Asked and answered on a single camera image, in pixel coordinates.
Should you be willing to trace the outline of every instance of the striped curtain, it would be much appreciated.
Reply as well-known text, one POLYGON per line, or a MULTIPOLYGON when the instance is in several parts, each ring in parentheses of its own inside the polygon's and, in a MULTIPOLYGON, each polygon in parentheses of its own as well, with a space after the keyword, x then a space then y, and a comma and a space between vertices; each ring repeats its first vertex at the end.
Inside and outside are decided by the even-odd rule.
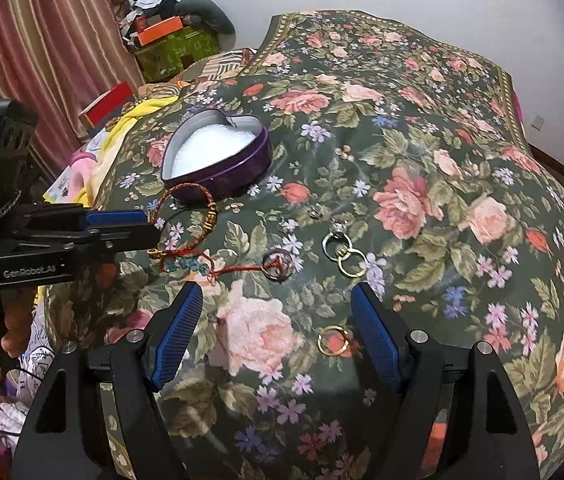
POLYGON ((0 0, 0 99, 40 115, 33 157, 46 179, 87 140, 78 113, 142 75, 120 40, 112 0, 0 0))

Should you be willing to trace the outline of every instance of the white foam padding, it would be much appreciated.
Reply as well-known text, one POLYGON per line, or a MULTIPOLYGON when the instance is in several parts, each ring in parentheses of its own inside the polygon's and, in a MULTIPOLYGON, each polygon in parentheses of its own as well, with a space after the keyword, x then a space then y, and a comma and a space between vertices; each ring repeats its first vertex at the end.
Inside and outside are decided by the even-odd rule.
POLYGON ((255 134, 224 124, 203 126, 194 131, 176 153, 171 178, 202 170, 225 160, 246 148, 255 137, 255 134))

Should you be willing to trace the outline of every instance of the green storage bin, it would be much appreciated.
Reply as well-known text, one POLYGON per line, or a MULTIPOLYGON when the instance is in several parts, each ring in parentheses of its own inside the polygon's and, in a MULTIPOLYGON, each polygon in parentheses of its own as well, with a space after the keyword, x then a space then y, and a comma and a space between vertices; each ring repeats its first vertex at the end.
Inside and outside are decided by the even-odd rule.
POLYGON ((184 27, 134 52, 151 83, 169 80, 203 57, 220 53, 217 36, 204 27, 184 27))

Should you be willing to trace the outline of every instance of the floral bedspread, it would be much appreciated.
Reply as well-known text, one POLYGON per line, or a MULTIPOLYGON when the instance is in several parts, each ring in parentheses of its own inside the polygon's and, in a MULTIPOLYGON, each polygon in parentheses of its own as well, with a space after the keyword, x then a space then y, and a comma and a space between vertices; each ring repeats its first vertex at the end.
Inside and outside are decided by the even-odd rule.
MULTIPOLYGON (((338 357, 316 347, 327 325, 357 333, 348 298, 359 280, 321 248, 331 219, 346 221, 366 254, 347 270, 364 270, 386 308, 442 343, 493 345, 546 478, 564 460, 564 189, 530 156, 509 76, 362 12, 277 16, 238 77, 192 86, 139 121, 98 204, 155 208, 168 139, 208 107, 261 117, 274 160, 246 195, 221 203, 202 248, 223 268, 259 264, 281 246, 295 272, 283 283, 258 272, 210 283, 198 270, 160 272, 144 252, 123 254, 50 289, 52 344, 115 340, 195 280, 204 311, 158 400, 192 477, 361 479, 377 463, 396 399, 360 341, 338 357)), ((203 215, 167 202, 161 243, 196 236, 203 215)), ((340 348, 342 336, 326 344, 340 348)), ((118 466, 132 478, 109 420, 118 466)))

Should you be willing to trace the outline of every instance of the wall socket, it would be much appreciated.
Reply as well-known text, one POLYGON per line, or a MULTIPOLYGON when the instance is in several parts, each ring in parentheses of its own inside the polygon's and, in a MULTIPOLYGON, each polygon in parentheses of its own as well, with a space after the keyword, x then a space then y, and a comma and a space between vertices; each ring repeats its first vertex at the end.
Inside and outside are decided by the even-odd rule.
POLYGON ((531 126, 533 126, 539 132, 542 129, 542 126, 544 126, 544 119, 539 115, 536 115, 536 118, 533 119, 531 126))

